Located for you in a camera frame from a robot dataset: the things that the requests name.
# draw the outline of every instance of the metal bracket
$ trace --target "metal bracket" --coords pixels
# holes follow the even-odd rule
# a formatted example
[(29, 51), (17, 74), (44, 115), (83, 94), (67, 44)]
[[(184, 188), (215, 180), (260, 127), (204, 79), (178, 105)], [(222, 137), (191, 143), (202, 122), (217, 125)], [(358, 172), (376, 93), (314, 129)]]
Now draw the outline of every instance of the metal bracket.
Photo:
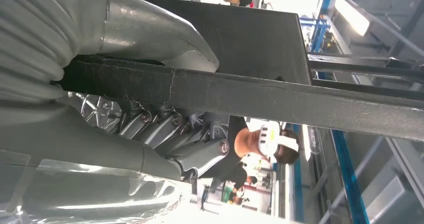
[(119, 134), (125, 138), (132, 139), (137, 133), (142, 132), (150, 124), (151, 120), (152, 114), (147, 110), (143, 110)]
[(153, 122), (136, 139), (155, 149), (165, 140), (171, 137), (183, 123), (181, 114), (172, 112), (161, 122)]
[(197, 178), (222, 160), (229, 149), (226, 139), (215, 139), (187, 144), (175, 150), (170, 156), (181, 166), (182, 171), (194, 170), (192, 177)]

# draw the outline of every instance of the gray housing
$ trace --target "gray housing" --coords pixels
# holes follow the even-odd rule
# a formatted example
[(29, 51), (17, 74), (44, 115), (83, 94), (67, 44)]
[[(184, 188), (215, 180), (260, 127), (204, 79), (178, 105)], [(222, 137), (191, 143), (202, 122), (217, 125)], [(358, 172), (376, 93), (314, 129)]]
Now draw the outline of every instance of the gray housing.
[[(92, 128), (55, 102), (65, 92), (50, 82), (77, 54), (215, 72), (217, 58), (188, 21), (143, 0), (0, 0), (0, 40), (0, 158), (19, 153), (31, 167), (50, 159), (180, 179), (150, 147)], [(9, 210), (25, 194), (22, 180)]]

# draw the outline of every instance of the black shirt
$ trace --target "black shirt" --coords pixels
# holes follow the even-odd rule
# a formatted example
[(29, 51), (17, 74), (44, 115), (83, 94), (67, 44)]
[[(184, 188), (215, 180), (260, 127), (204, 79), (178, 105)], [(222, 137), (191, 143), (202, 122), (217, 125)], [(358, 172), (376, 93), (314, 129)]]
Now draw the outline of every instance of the black shirt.
[(234, 188), (238, 190), (245, 184), (247, 178), (248, 174), (246, 170), (240, 165), (237, 165), (228, 176), (221, 178), (221, 181), (232, 181), (235, 183)]
[(243, 117), (230, 116), (228, 124), (228, 144), (229, 151), (226, 157), (207, 170), (201, 178), (223, 178), (229, 175), (233, 168), (240, 162), (241, 158), (237, 156), (234, 149), (234, 142), (239, 131), (247, 128)]

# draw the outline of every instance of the person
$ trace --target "person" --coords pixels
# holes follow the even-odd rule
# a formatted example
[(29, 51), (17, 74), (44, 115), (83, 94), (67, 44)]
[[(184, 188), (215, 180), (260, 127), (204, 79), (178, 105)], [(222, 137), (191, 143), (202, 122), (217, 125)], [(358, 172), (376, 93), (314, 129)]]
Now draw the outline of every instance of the person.
[[(221, 178), (228, 176), (233, 168), (241, 161), (242, 157), (248, 153), (256, 153), (269, 160), (268, 154), (263, 154), (259, 151), (259, 133), (259, 130), (250, 132), (243, 117), (230, 116), (227, 137), (229, 152), (226, 157), (207, 170), (201, 178)], [(296, 139), (297, 144), (300, 142), (299, 137), (292, 130), (282, 130), (280, 135)], [(298, 159), (299, 153), (291, 148), (279, 145), (273, 156), (280, 164), (293, 164)]]
[(256, 184), (258, 179), (253, 176), (248, 176), (246, 170), (242, 168), (241, 165), (237, 165), (233, 170), (229, 173), (229, 175), (225, 177), (219, 178), (221, 182), (231, 181), (234, 183), (234, 188), (232, 192), (237, 192), (240, 188), (243, 187), (245, 183), (248, 184)]

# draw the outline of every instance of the dark metal panel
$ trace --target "dark metal panel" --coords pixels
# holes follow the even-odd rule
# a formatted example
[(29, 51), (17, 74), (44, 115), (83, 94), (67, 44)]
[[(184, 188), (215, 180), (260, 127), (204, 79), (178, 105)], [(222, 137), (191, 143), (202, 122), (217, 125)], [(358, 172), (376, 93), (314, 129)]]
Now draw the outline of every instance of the dark metal panel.
[(74, 60), (65, 90), (424, 141), (424, 102), (102, 58)]
[(310, 84), (297, 14), (184, 0), (147, 0), (188, 20), (219, 60), (219, 72)]
[(81, 55), (65, 67), (65, 90), (164, 104), (170, 98), (173, 69), (134, 61)]

